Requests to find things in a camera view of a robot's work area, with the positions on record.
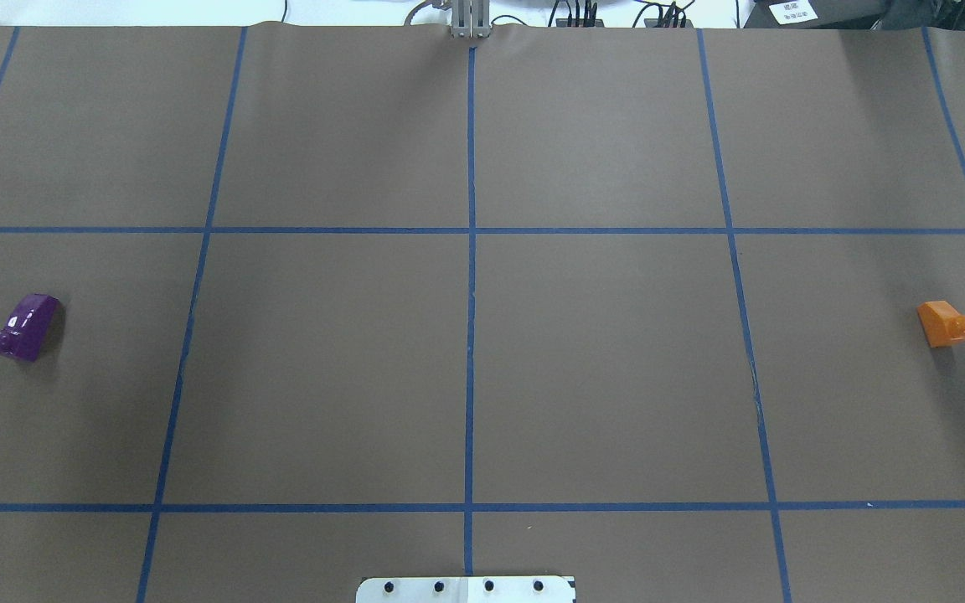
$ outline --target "table surface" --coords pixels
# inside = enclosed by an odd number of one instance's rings
[[[0,600],[965,600],[965,34],[654,34],[0,28]]]

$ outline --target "black wire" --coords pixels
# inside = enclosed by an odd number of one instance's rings
[[[687,3],[687,7],[690,7],[690,5],[696,3],[696,1],[697,0],[690,0],[690,3]],[[687,7],[678,7],[677,3],[646,3],[646,1],[643,0],[636,0],[636,3],[642,3],[644,5],[642,10],[639,11],[639,14],[635,16],[635,23],[632,23],[632,27],[638,27],[639,19],[642,18],[643,13],[645,13],[650,7],[655,7],[658,9],[658,24],[655,24],[654,27],[687,27]]]
[[[502,19],[502,18],[510,18],[510,19],[516,20],[516,22],[520,22],[521,24],[527,24],[527,23],[524,23],[523,19],[514,15],[498,15],[497,17],[490,19],[491,26],[493,26],[493,22],[495,22],[495,20]]]
[[[591,13],[598,14],[598,3],[591,4],[591,0],[583,3],[583,17],[579,17],[579,0],[575,0],[575,27],[594,27]]]
[[[646,5],[644,5],[642,10],[639,11],[639,14],[635,16],[635,23],[632,23],[632,27],[636,27],[639,25],[639,19],[642,18],[642,13],[645,13],[650,7],[658,7],[658,22],[660,22],[660,20],[662,20],[662,16],[665,15],[665,7],[662,7],[662,5],[658,3],[644,3],[644,4]]]
[[[568,22],[571,23],[571,3],[568,3],[568,0],[556,0],[555,3],[553,3],[553,10],[550,11],[550,20],[546,24],[546,27],[553,27],[553,15],[556,15],[556,8],[560,6],[560,3],[568,5]]]

